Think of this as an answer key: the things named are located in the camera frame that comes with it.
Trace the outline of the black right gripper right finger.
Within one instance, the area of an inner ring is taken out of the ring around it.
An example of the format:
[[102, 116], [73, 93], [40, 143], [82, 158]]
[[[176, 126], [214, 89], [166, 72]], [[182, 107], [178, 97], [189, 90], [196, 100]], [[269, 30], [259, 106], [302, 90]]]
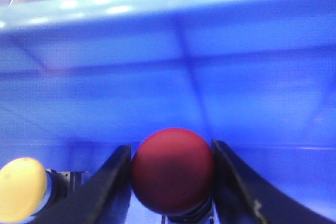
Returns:
[[214, 204], [220, 223], [333, 223], [277, 189], [224, 141], [212, 139]]

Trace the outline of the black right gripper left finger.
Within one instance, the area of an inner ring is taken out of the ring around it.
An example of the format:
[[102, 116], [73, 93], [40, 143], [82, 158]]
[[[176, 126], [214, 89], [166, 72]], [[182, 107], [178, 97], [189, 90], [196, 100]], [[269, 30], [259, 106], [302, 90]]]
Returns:
[[87, 182], [32, 223], [125, 223], [130, 207], [131, 146], [120, 145]]

